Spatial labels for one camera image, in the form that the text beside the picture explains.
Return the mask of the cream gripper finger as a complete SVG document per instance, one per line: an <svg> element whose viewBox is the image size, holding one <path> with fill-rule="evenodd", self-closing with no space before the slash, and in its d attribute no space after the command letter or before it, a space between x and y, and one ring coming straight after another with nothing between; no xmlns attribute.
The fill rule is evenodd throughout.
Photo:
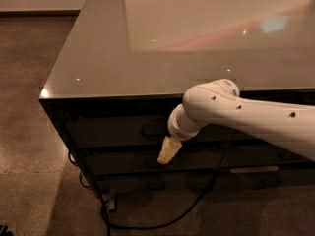
<svg viewBox="0 0 315 236"><path fill-rule="evenodd" d="M174 137L165 137L157 162L162 165L168 164L180 151L182 143Z"/></svg>

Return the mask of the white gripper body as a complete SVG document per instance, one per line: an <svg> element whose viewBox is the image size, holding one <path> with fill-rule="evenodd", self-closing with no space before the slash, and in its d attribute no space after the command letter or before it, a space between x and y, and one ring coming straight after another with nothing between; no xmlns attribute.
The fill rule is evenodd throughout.
<svg viewBox="0 0 315 236"><path fill-rule="evenodd" d="M171 112L167 121L169 134L179 141L188 141L196 137L204 127L204 124L188 117L182 104Z"/></svg>

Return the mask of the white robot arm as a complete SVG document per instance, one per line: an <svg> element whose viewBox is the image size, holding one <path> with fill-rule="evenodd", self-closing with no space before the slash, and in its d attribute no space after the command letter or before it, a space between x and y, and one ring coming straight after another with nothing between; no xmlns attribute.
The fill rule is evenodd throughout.
<svg viewBox="0 0 315 236"><path fill-rule="evenodd" d="M170 114L157 162L169 163L182 143L204 127L226 126L302 157L315 160L315 107L240 96L229 79L199 84L186 90L182 103Z"/></svg>

